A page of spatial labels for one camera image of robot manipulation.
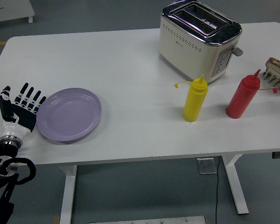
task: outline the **table top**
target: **table top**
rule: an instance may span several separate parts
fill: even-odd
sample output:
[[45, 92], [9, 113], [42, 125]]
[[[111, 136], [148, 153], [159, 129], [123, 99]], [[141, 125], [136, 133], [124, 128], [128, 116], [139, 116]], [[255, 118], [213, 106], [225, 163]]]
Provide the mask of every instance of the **table top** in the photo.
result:
[[[57, 142], [38, 128], [18, 156], [36, 165], [94, 164], [280, 151], [280, 93], [258, 91], [244, 115], [225, 114], [240, 80], [269, 57], [280, 60], [280, 24], [242, 24], [227, 72], [209, 85], [197, 121], [182, 118], [188, 84], [159, 54], [159, 29], [11, 38], [0, 56], [0, 92], [14, 99], [25, 82], [46, 96], [78, 87], [102, 103], [99, 124], [85, 137]], [[0, 114], [0, 131], [2, 132]]]

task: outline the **toaster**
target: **toaster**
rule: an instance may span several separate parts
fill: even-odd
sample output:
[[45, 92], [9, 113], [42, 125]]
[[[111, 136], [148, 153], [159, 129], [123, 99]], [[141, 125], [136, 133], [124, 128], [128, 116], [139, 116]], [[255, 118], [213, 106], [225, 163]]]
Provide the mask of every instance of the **toaster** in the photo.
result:
[[163, 8], [160, 54], [191, 80], [202, 74], [210, 83], [226, 72], [241, 26], [196, 0], [181, 0]]

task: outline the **toaster vent holes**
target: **toaster vent holes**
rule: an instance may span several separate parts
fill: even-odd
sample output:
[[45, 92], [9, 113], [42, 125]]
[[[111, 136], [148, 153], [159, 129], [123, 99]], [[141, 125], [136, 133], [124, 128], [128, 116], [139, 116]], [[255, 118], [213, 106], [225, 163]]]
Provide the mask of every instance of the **toaster vent holes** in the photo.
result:
[[163, 24], [163, 28], [165, 28], [168, 32], [170, 32], [173, 36], [175, 36], [176, 38], [178, 38], [179, 40], [181, 40], [182, 42], [184, 42], [185, 44], [187, 44], [189, 47], [192, 47], [192, 49], [198, 50], [199, 52], [201, 52], [201, 48], [198, 48], [196, 45], [192, 44], [190, 41], [186, 40], [184, 37], [182, 37], [181, 35], [178, 35], [173, 29], [170, 29], [168, 26], [166, 26], [165, 24]]

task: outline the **bottle nozzle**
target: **bottle nozzle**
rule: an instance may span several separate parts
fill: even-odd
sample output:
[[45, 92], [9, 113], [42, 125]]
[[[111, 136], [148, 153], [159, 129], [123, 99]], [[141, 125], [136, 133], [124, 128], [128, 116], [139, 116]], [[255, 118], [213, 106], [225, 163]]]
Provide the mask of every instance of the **bottle nozzle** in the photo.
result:
[[203, 84], [203, 81], [204, 81], [204, 75], [202, 74], [201, 77], [198, 80], [198, 83]]
[[260, 69], [257, 70], [257, 72], [253, 75], [253, 78], [257, 78], [258, 74], [260, 73]]

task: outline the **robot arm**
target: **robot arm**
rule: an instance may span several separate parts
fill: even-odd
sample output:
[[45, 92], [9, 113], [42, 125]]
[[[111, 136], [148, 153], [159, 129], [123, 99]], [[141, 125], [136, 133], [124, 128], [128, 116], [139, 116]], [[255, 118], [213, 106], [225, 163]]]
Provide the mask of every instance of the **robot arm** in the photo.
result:
[[[9, 202], [15, 185], [24, 184], [31, 181], [36, 174], [34, 163], [28, 158], [18, 158], [18, 150], [23, 145], [25, 136], [32, 132], [36, 124], [36, 114], [46, 97], [38, 98], [41, 91], [38, 91], [33, 98], [31, 95], [34, 88], [31, 87], [24, 96], [28, 88], [25, 83], [20, 93], [12, 103], [9, 99], [10, 87], [5, 87], [0, 94], [0, 110], [3, 123], [3, 133], [0, 136], [0, 188], [7, 187], [0, 199], [0, 224], [5, 224], [13, 213], [14, 205]], [[17, 164], [24, 163], [30, 169], [30, 175], [18, 181]]]

